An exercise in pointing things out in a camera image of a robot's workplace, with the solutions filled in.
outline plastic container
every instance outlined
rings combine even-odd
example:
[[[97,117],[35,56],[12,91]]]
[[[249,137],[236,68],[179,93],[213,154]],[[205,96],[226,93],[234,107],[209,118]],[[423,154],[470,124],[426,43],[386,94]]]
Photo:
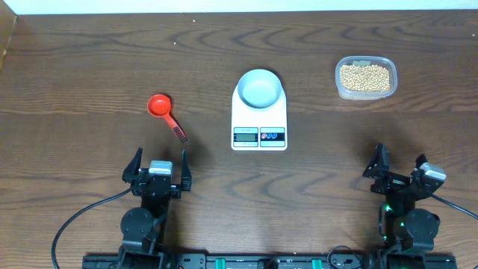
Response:
[[[365,61],[361,62],[360,65],[364,65],[367,62],[370,62],[366,65],[376,64],[380,67],[384,67],[390,73],[390,90],[385,92],[363,92],[356,90],[349,90],[342,85],[341,82],[341,67],[345,65],[352,65],[354,61]],[[397,68],[395,64],[387,58],[376,57],[376,56],[349,56],[340,60],[335,68],[335,83],[338,88],[338,95],[343,99],[349,100],[377,100],[381,98],[388,97],[394,94],[397,90],[398,77],[397,77]]]

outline wood grain surface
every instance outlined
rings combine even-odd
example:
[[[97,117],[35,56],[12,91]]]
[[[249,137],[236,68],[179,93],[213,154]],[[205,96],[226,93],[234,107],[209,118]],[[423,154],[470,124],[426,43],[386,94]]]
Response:
[[[390,58],[399,87],[340,99],[337,62]],[[478,211],[478,11],[22,16],[0,74],[0,268],[51,268],[56,231],[80,208],[128,186],[121,172],[189,154],[193,187],[170,209],[167,242],[210,253],[326,253],[381,246],[384,197],[361,172],[376,143],[392,170],[425,152],[448,178],[437,194]],[[285,152],[230,148],[231,97],[248,70],[277,72],[288,96]],[[173,97],[189,141],[146,111]],[[65,230],[62,268],[115,253],[127,195]],[[435,251],[478,263],[478,222],[435,200]]]

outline black cable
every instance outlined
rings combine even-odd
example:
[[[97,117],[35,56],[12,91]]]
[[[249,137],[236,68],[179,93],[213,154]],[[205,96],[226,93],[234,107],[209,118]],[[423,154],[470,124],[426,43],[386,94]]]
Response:
[[[53,266],[55,267],[55,269],[60,269],[60,267],[58,266],[58,261],[57,261],[57,255],[56,255],[56,249],[57,249],[57,242],[58,242],[58,239],[60,238],[60,235],[61,233],[65,230],[65,228],[68,226],[68,224],[70,224],[72,221],[74,221],[74,219],[76,219],[79,215],[85,213],[86,211],[94,208],[95,206],[97,205],[102,205],[106,202],[110,202],[110,201],[113,201],[115,199],[118,199],[126,194],[128,194],[129,192],[131,191],[131,188],[129,188],[128,190],[126,191],[123,191],[122,193],[120,194],[117,194],[113,197],[109,197],[109,198],[106,198],[104,200],[101,200],[99,202],[95,202],[94,204],[91,204],[85,208],[83,208],[82,210],[78,211],[76,214],[74,214],[70,219],[68,219],[64,225],[62,225],[62,227],[58,230],[56,236],[55,236],[55,239],[53,239],[53,243],[52,243],[52,262],[53,262]]]
[[[452,202],[448,202],[448,201],[446,201],[446,200],[443,199],[443,198],[440,198],[440,197],[438,197],[438,196],[436,196],[436,195],[434,195],[434,194],[431,194],[430,192],[429,192],[428,194],[429,194],[431,197],[435,198],[436,200],[442,202],[443,204],[449,205],[449,206],[453,207],[454,209],[458,209],[458,210],[460,210],[461,212],[463,212],[463,213],[465,213],[465,214],[468,214],[468,215],[470,215],[471,217],[474,217],[474,218],[476,218],[476,219],[478,220],[478,215],[477,215],[477,214],[474,214],[472,211],[469,211],[469,210],[467,210],[467,209],[464,209],[464,208],[461,207],[461,206],[455,205],[455,204],[452,203]]]
[[[349,248],[348,246],[340,245],[340,246],[336,246],[333,249],[331,249],[329,254],[327,254],[327,263],[329,264],[329,266],[331,268],[338,269],[336,266],[334,266],[330,262],[330,254],[332,254],[332,252],[334,252],[338,248],[346,248],[346,249],[350,250],[350,252],[358,259],[358,261],[360,262],[360,266],[358,266],[356,268],[352,268],[352,269],[359,269],[359,268],[362,268],[364,266],[364,260],[360,259],[359,256],[351,248]]]

